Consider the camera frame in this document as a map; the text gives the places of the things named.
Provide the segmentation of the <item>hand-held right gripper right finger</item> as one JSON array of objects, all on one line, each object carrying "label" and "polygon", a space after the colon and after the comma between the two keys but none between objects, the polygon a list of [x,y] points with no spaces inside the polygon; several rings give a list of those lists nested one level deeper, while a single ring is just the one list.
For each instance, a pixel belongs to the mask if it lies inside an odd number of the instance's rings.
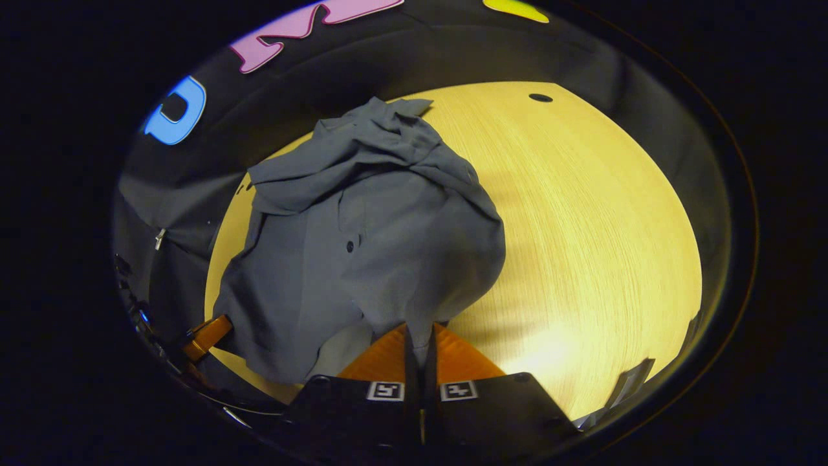
[{"label": "hand-held right gripper right finger", "polygon": [[541,454],[579,428],[529,372],[506,373],[446,326],[426,358],[425,444],[440,454]]}]

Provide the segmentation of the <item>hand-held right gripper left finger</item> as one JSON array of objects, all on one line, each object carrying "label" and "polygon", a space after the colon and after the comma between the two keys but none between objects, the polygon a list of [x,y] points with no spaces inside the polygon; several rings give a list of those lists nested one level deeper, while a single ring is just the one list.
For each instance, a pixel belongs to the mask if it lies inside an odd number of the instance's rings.
[{"label": "hand-held right gripper left finger", "polygon": [[337,377],[316,375],[285,415],[298,454],[406,454],[417,443],[419,401],[410,333],[386,333]]}]

